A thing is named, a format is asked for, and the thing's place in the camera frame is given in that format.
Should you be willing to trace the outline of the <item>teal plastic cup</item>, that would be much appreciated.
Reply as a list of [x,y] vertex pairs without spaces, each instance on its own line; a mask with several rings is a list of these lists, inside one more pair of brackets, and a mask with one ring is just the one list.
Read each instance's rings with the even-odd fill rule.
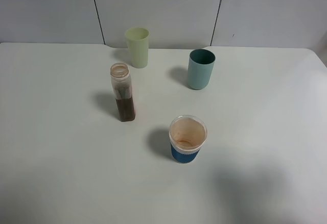
[[205,88],[210,81],[216,57],[206,49],[191,51],[188,64],[188,85],[195,90]]

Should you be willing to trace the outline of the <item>pale yellow plastic cup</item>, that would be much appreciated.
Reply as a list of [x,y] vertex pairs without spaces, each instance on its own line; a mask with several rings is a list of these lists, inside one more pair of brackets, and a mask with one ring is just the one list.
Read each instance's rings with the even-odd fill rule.
[[135,68],[148,65],[149,31],[145,28],[130,28],[125,31],[125,38],[131,63]]

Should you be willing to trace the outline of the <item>clear plastic beverage bottle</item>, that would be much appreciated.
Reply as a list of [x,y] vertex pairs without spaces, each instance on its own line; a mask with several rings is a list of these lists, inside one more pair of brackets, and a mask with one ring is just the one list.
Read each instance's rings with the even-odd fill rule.
[[113,64],[110,68],[110,76],[120,120],[122,122],[133,121],[135,108],[128,66],[125,63]]

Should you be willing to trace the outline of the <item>clear cup with blue sleeve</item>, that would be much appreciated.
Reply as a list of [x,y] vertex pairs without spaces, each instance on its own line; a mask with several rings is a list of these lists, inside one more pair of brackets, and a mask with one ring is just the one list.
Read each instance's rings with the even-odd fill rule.
[[198,117],[181,115],[171,122],[169,139],[173,158],[179,163],[190,163],[207,139],[207,128]]

